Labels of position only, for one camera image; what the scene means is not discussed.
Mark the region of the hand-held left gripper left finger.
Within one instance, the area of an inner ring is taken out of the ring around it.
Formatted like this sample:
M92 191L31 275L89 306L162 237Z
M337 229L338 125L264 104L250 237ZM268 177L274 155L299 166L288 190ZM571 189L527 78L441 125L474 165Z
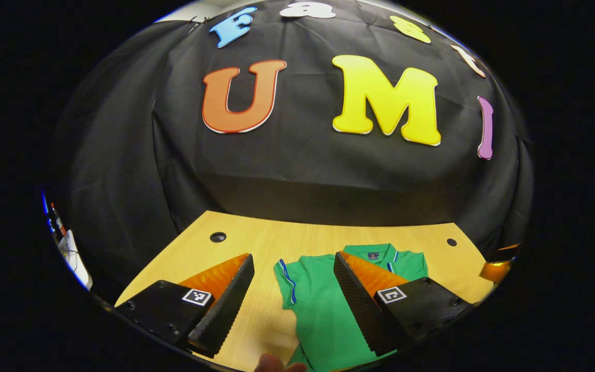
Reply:
M212 358L233 327L254 275L253 255L245 253L179 284L155 281L115 309L158 339Z

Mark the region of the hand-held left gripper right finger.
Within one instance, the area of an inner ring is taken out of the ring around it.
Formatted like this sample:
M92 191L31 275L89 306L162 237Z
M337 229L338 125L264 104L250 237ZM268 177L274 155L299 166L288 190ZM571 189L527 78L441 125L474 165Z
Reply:
M377 356L434 337L475 308L432 278L407 281L345 252L335 255L333 272L368 348Z

